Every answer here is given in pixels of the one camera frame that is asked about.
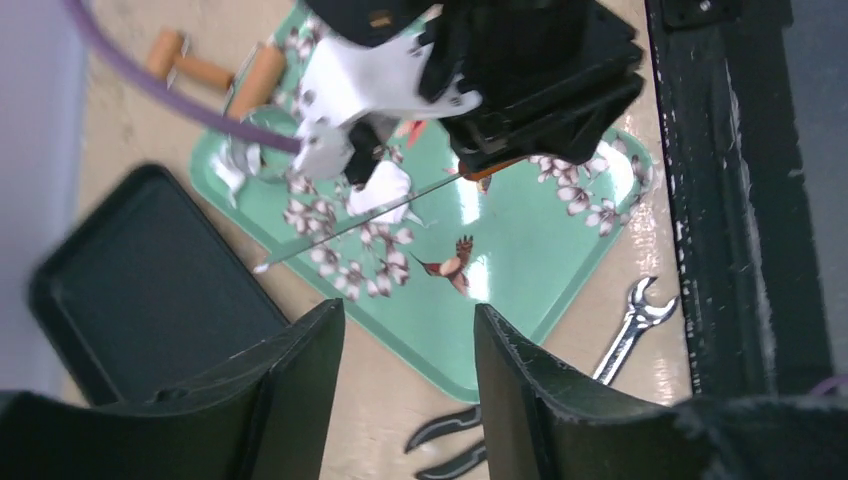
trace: wooden handle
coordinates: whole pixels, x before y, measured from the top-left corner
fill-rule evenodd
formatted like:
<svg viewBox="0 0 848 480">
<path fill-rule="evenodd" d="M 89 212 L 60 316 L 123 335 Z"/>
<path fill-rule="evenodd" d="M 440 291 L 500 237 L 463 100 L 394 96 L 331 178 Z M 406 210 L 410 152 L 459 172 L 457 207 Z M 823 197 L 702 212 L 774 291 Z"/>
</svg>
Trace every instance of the wooden handle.
<svg viewBox="0 0 848 480">
<path fill-rule="evenodd" d="M 174 68 L 174 59 L 179 57 L 183 48 L 183 42 L 185 38 L 180 32 L 163 28 L 147 55 L 147 61 L 144 62 L 147 71 L 159 80 L 168 78 Z"/>
<path fill-rule="evenodd" d="M 193 56 L 177 56 L 174 58 L 174 66 L 181 73 L 221 91 L 229 90 L 236 76 L 218 65 Z"/>
<path fill-rule="evenodd" d="M 256 52 L 250 72 L 233 97 L 227 115 L 241 120 L 254 108 L 265 105 L 286 71 L 286 54 L 273 45 Z"/>
<path fill-rule="evenodd" d="M 493 173 L 500 172 L 501 170 L 503 170 L 504 168 L 506 168 L 510 165 L 515 165 L 516 163 L 524 160 L 524 158 L 525 157 L 519 157 L 519 158 L 516 158 L 515 160 L 508 160 L 506 162 L 499 163 L 499 164 L 497 164 L 493 167 L 489 167 L 489 168 L 487 168 L 483 171 L 473 172 L 473 173 L 468 171 L 468 167 L 465 166 L 464 163 L 459 162 L 459 166 L 457 167 L 457 170 L 459 171 L 459 173 L 462 174 L 463 178 L 465 178 L 467 180 L 471 180 L 473 182 L 479 182 L 480 180 L 488 177 L 489 175 L 492 175 Z"/>
</svg>

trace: beige table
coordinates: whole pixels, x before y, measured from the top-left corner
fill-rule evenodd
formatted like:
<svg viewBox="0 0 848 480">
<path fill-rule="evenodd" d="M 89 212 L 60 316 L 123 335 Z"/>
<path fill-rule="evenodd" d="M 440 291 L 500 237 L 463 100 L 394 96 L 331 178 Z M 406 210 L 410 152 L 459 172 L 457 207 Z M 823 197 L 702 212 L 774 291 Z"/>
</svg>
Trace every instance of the beige table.
<svg viewBox="0 0 848 480">
<path fill-rule="evenodd" d="M 607 0 L 619 15 L 642 32 L 645 11 L 639 0 Z M 291 8 L 291 0 L 94 0 L 107 30 L 136 59 L 143 59 L 160 27 L 190 33 L 202 58 L 236 68 L 250 47 L 264 40 Z M 643 33 L 639 38 L 647 47 Z M 667 193 L 660 162 L 659 126 L 650 64 L 642 97 L 619 126 L 639 138 L 654 156 L 657 186 L 634 212 L 600 268 L 565 314 L 546 347 L 565 361 L 590 372 L 619 328 L 624 298 L 631 284 L 657 275 L 652 293 L 667 299 L 678 293 Z M 182 91 L 211 106 L 220 96 L 187 82 Z M 85 215 L 121 177 L 143 159 L 164 163 L 188 186 L 187 166 L 201 127 L 177 117 L 127 85 L 97 59 L 89 73 L 88 111 L 81 169 L 80 216 Z M 244 261 L 255 264 L 262 250 L 214 209 L 197 199 Z M 285 267 L 261 278 L 263 285 L 292 319 L 322 300 Z M 639 343 L 615 387 L 658 403 L 690 394 L 683 322 L 678 314 Z M 67 398 L 78 401 L 72 386 Z M 354 323 L 349 323 L 339 372 L 322 479 L 412 478 L 415 470 L 459 452 L 480 435 L 466 432 L 435 442 L 433 448 L 403 455 L 409 434 L 434 416 L 461 405 L 448 399 Z M 488 478 L 485 468 L 468 480 Z"/>
</svg>

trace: white bracket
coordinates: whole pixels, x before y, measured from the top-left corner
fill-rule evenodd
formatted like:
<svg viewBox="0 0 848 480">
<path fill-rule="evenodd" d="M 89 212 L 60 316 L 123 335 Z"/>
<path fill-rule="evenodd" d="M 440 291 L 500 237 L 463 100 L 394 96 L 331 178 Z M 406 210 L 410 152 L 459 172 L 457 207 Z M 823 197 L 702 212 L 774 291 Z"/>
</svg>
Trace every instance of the white bracket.
<svg viewBox="0 0 848 480">
<path fill-rule="evenodd" d="M 301 78 L 300 112 L 304 138 L 309 138 L 312 146 L 331 147 L 310 148 L 305 142 L 294 161 L 295 170 L 316 180 L 341 175 L 353 154 L 352 148 L 341 145 L 350 145 L 347 135 L 357 121 L 429 120 L 479 107 L 482 97 L 478 92 L 459 92 L 457 83 L 462 76 L 454 78 L 434 103 L 418 95 L 418 82 L 432 47 L 418 45 L 417 37 L 411 35 L 399 35 L 375 48 L 338 37 L 322 38 Z"/>
</svg>

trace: white wall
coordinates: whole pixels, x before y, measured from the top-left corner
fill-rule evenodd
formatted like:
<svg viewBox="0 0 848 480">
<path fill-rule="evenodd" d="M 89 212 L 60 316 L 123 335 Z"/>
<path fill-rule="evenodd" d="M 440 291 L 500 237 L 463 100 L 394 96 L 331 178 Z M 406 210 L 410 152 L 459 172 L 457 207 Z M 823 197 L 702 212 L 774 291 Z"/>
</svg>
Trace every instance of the white wall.
<svg viewBox="0 0 848 480">
<path fill-rule="evenodd" d="M 84 50 L 59 2 L 0 0 L 0 389 L 60 392 L 25 284 L 76 209 L 84 85 Z"/>
</svg>

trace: bird print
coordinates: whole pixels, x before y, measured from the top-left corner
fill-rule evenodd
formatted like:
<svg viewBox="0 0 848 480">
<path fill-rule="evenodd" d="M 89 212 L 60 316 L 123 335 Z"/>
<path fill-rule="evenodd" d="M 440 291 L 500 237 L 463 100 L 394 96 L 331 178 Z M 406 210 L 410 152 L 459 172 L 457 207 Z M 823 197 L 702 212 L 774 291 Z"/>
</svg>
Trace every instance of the bird print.
<svg viewBox="0 0 848 480">
<path fill-rule="evenodd" d="M 455 168 L 445 168 L 444 171 L 451 175 L 456 175 L 458 170 Z M 474 182 L 477 184 L 477 191 L 483 195 L 489 194 L 489 186 L 492 184 L 492 176 L 488 175 Z"/>
<path fill-rule="evenodd" d="M 456 241 L 456 256 L 442 263 L 425 263 L 412 255 L 418 263 L 424 267 L 424 271 L 431 277 L 447 278 L 451 285 L 462 295 L 468 296 L 468 277 L 465 269 L 471 259 L 471 249 L 474 247 L 474 237 L 463 236 Z"/>
</svg>

